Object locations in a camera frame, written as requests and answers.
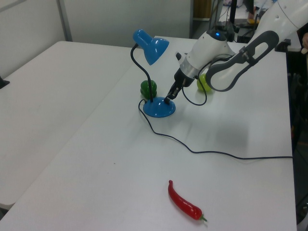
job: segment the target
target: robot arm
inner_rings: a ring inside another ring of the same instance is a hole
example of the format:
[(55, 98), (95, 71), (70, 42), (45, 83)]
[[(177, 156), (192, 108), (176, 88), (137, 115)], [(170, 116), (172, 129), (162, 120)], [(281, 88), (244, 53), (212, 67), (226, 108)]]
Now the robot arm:
[[(205, 32), (186, 57), (182, 58), (174, 77), (175, 83), (165, 102), (174, 99), (182, 87), (189, 86), (206, 66), (209, 66), (207, 84), (216, 91), (230, 90), (244, 72), (307, 22), (308, 0), (278, 0), (263, 15), (248, 45), (235, 55), (223, 35), (215, 31)], [(222, 54), (233, 56), (227, 61), (211, 64)]]

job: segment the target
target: white tabletop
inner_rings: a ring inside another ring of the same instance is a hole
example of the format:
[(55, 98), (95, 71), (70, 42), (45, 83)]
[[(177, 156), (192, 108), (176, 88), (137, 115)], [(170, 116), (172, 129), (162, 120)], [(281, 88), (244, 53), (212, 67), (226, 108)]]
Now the white tabletop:
[[(139, 62), (165, 96), (179, 65), (175, 51), (194, 40), (168, 38), (152, 66)], [(236, 51), (242, 44), (230, 44)], [(192, 154), (154, 135), (138, 112), (144, 74), (134, 65), (42, 174), (0, 221), (0, 230), (296, 231), (291, 159), (239, 161), (219, 154)], [(187, 95), (201, 102), (196, 83)], [(203, 107), (180, 93), (176, 111), (150, 118), (158, 132), (192, 149), (241, 157), (291, 155), (286, 61), (270, 52), (225, 93)], [(199, 206), (208, 223), (192, 220), (171, 202), (167, 186)]]
[(129, 52), (58, 42), (6, 78), (11, 83), (0, 90), (0, 207), (17, 201), (128, 70)]

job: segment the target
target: red chili pepper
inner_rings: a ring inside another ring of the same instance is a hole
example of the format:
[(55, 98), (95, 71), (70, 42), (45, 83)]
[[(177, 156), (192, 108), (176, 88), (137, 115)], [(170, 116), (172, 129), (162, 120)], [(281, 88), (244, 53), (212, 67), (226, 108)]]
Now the red chili pepper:
[(188, 216), (195, 220), (205, 220), (207, 221), (202, 214), (201, 209), (197, 206), (186, 201), (184, 198), (180, 197), (177, 192), (173, 189), (173, 181), (169, 180), (168, 193), (173, 202)]

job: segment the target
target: pepper stem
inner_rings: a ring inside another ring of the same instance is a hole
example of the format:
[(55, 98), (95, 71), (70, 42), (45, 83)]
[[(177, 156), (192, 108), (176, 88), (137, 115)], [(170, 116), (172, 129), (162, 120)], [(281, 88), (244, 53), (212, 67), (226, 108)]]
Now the pepper stem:
[(204, 218), (203, 214), (201, 215), (201, 217), (199, 218), (199, 220), (204, 220), (207, 222), (207, 219)]

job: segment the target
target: lamp shade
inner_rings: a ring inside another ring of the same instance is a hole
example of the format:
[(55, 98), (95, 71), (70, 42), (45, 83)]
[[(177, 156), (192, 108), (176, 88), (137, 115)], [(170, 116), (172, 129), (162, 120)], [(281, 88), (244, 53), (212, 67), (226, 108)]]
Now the lamp shade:
[(143, 49), (144, 56), (149, 65), (155, 63), (165, 52), (169, 41), (163, 38), (152, 38), (144, 30), (136, 30), (133, 39)]

